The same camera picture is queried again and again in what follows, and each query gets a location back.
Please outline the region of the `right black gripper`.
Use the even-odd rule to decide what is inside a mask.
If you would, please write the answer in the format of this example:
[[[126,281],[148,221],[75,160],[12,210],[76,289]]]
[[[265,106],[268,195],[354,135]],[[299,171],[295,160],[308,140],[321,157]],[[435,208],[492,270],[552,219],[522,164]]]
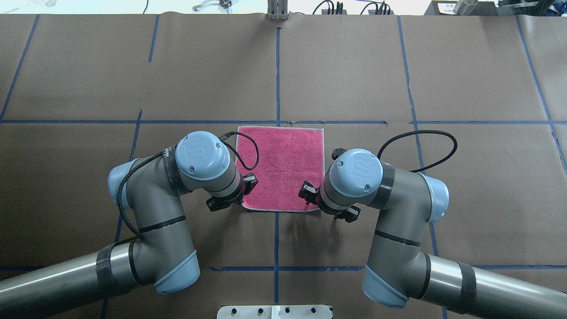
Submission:
[[[317,189],[316,204],[320,208],[320,210],[326,212],[326,214],[333,216],[339,216],[350,208],[350,206],[337,204],[336,202],[332,201],[331,198],[326,194],[324,188]]]

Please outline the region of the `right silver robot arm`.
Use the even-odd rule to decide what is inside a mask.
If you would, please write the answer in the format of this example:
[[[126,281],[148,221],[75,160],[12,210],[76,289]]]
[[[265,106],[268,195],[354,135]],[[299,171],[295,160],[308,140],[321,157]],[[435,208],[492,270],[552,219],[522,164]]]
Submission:
[[[448,208],[441,181],[397,169],[366,149],[337,148],[315,204],[355,221],[360,206],[379,210],[362,281],[363,293],[387,307],[416,299],[484,319],[564,319],[566,293],[421,251],[428,222]]]

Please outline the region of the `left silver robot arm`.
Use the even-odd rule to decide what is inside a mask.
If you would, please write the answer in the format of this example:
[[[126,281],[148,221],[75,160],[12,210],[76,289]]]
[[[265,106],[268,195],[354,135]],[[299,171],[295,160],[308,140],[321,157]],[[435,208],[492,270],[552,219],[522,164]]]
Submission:
[[[231,159],[234,148],[225,140],[233,135],[192,132],[160,153],[113,168],[108,190],[123,217],[133,210],[136,226],[125,223],[134,237],[3,280],[1,317],[45,318],[145,285],[169,295],[194,284],[200,266],[181,197],[203,189],[216,211],[241,203],[257,184]]]

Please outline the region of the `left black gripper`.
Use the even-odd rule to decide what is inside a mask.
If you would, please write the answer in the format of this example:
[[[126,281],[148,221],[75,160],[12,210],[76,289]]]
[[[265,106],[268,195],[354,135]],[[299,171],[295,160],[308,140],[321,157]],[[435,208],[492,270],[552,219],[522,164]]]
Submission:
[[[227,208],[232,204],[241,204],[248,189],[248,182],[245,180],[245,177],[241,175],[241,173],[237,172],[233,185],[235,186],[235,188],[230,194],[221,198],[217,198],[217,204],[219,204],[221,208]]]

